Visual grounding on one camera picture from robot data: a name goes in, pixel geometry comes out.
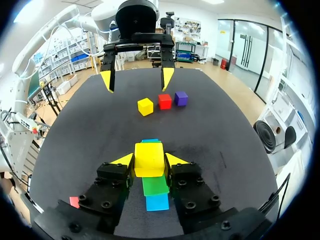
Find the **black tabletop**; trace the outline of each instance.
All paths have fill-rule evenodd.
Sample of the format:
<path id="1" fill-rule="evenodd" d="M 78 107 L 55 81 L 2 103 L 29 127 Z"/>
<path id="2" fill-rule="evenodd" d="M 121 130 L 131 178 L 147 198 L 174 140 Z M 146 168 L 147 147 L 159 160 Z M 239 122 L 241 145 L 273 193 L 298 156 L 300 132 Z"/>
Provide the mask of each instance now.
<path id="1" fill-rule="evenodd" d="M 30 194 L 43 209 L 86 191 L 102 162 L 135 150 L 142 139 L 159 139 L 165 152 L 195 161 L 221 208 L 259 208 L 277 190 L 264 147 L 252 126 L 207 75 L 176 68 L 166 93 L 188 95 L 186 107 L 159 110 L 160 68 L 116 72 L 115 92 L 91 76 L 58 115 L 40 150 Z M 143 117 L 137 101 L 149 98 L 154 113 Z M 183 234 L 173 201 L 166 211 L 147 212 L 141 178 L 135 178 L 115 234 L 152 238 Z M 269 214 L 274 220 L 277 206 Z"/>

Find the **glass door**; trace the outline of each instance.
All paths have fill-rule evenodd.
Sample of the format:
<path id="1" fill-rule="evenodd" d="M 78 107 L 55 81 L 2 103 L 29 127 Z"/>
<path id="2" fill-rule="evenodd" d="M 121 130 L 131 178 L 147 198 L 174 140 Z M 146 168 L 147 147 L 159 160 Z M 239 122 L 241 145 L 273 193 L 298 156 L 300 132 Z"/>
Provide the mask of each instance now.
<path id="1" fill-rule="evenodd" d="M 289 53 L 289 47 L 287 48 L 287 53 L 283 53 L 283 43 L 283 34 L 278 30 L 269 29 L 268 51 L 262 73 L 263 77 L 256 89 L 256 94 L 265 102 L 269 101 L 271 89 L 273 89 L 273 84 L 277 81 L 279 74 L 284 74 L 285 76 L 287 74 L 291 54 Z M 285 57 L 285 66 L 282 66 L 283 55 Z"/>
<path id="2" fill-rule="evenodd" d="M 222 59 L 229 61 L 234 34 L 233 20 L 218 21 L 218 37 L 215 51 L 215 58 L 219 60 L 219 66 Z"/>
<path id="3" fill-rule="evenodd" d="M 229 71 L 246 84 L 252 91 L 256 89 L 263 68 L 267 27 L 258 23 L 235 21 L 234 45 Z M 269 79 L 261 76 L 260 84 Z"/>

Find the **bolt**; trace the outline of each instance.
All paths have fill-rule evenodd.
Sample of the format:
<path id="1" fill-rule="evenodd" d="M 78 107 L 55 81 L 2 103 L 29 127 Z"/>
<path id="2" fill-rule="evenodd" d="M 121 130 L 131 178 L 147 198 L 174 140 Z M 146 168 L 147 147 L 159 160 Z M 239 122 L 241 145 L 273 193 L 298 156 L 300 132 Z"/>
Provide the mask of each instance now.
<path id="1" fill-rule="evenodd" d="M 113 186 L 114 188 L 118 187 L 119 185 L 120 185 L 120 182 L 118 182 L 118 181 L 113 181 L 113 182 L 112 182 L 112 186 Z"/>
<path id="2" fill-rule="evenodd" d="M 230 230 L 231 229 L 231 224 L 229 221 L 225 220 L 221 223 L 221 230 Z"/>
<path id="3" fill-rule="evenodd" d="M 64 236 L 61 237 L 61 240 L 72 240 L 72 238 L 69 237 L 69 236 L 64 235 Z"/>
<path id="4" fill-rule="evenodd" d="M 185 180 L 180 180 L 180 181 L 178 181 L 178 185 L 185 186 L 185 185 L 187 185 L 187 182 Z"/>
<path id="5" fill-rule="evenodd" d="M 213 195 L 210 197 L 210 202 L 214 205 L 218 205 L 220 203 L 219 197 L 217 195 Z"/>
<path id="6" fill-rule="evenodd" d="M 78 199 L 80 202 L 84 202 L 85 200 L 87 200 L 87 197 L 85 195 L 80 195 Z"/>
<path id="7" fill-rule="evenodd" d="M 109 208 L 112 207 L 112 203 L 111 203 L 110 201 L 103 201 L 103 202 L 101 203 L 101 207 L 102 207 L 103 209 L 109 209 Z"/>
<path id="8" fill-rule="evenodd" d="M 184 204 L 184 207 L 188 210 L 193 210 L 195 209 L 197 204 L 194 201 L 189 201 L 186 204 Z"/>
<path id="9" fill-rule="evenodd" d="M 94 179 L 94 183 L 95 184 L 98 184 L 98 183 L 101 183 L 101 182 L 102 182 L 102 178 L 99 177 L 99 176 Z"/>
<path id="10" fill-rule="evenodd" d="M 68 227 L 69 227 L 69 230 L 75 234 L 80 233 L 80 231 L 82 230 L 81 225 L 77 222 L 71 222 Z"/>
<path id="11" fill-rule="evenodd" d="M 203 179 L 202 177 L 198 177 L 198 178 L 196 179 L 196 182 L 197 182 L 198 184 L 202 184 L 202 183 L 204 182 L 204 179 Z"/>

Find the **ceiling light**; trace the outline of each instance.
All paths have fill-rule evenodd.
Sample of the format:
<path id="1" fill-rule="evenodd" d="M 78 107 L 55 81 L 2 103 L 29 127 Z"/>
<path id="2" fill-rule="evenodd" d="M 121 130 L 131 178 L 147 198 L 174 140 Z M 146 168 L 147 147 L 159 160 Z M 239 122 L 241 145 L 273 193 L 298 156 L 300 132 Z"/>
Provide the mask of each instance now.
<path id="1" fill-rule="evenodd" d="M 213 5 L 223 4 L 225 2 L 224 0 L 202 0 L 202 1 L 209 3 L 209 4 L 213 4 Z"/>
<path id="2" fill-rule="evenodd" d="M 30 23 L 40 13 L 43 0 L 32 0 L 28 2 L 14 19 L 14 23 Z"/>

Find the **box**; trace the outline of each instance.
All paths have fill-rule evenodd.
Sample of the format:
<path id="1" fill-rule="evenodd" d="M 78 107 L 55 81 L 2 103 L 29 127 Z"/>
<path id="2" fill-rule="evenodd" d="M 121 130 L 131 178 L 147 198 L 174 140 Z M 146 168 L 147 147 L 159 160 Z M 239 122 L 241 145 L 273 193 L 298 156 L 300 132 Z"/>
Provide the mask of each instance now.
<path id="1" fill-rule="evenodd" d="M 69 79 L 68 82 L 70 83 L 70 86 L 75 85 L 78 82 L 78 76 L 77 74 L 73 76 L 73 78 Z"/>
<path id="2" fill-rule="evenodd" d="M 64 81 L 56 88 L 56 90 L 58 91 L 59 95 L 63 95 L 63 94 L 66 94 L 70 88 L 71 88 L 70 82 Z"/>

